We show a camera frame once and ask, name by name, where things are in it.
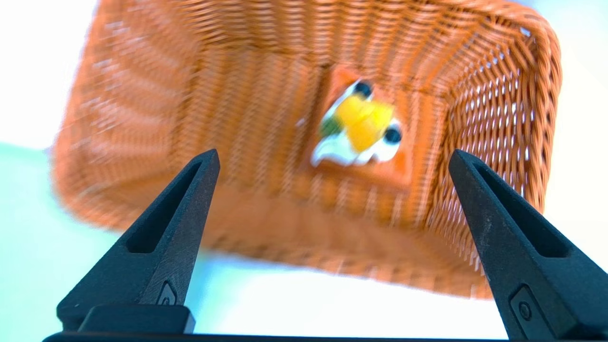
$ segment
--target orange wicker basket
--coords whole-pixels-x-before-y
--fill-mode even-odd
[[[125,229],[217,148],[204,246],[490,298],[447,162],[477,155],[541,211],[559,58],[546,20],[506,1],[102,0],[55,189],[77,217]],[[406,187],[301,167],[336,65],[402,113]]]

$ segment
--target yellow toy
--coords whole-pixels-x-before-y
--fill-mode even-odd
[[[318,166],[323,159],[343,166],[391,160],[401,142],[394,110],[374,101],[367,84],[355,82],[323,117],[321,141],[311,155],[311,164]]]

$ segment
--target green leaf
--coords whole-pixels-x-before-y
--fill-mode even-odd
[[[341,132],[342,125],[335,118],[329,117],[321,122],[320,134],[322,139],[328,136],[340,134]]]

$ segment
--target white background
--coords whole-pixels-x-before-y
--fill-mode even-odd
[[[527,3],[557,31],[564,68],[545,216],[608,269],[608,2]],[[34,150],[52,144],[94,6],[94,0],[0,2],[0,142]],[[63,212],[47,173],[40,152],[0,153],[2,341],[38,341],[59,331],[57,302],[117,238]],[[506,337],[492,302],[237,257],[202,254],[187,304],[197,332]]]

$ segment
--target woven rattan texture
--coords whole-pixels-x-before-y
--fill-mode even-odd
[[[504,1],[102,0],[55,188],[78,217],[125,229],[217,148],[205,246],[488,298],[447,162],[481,157],[542,210],[559,57],[546,20]],[[408,191],[299,167],[337,64],[407,113]]]

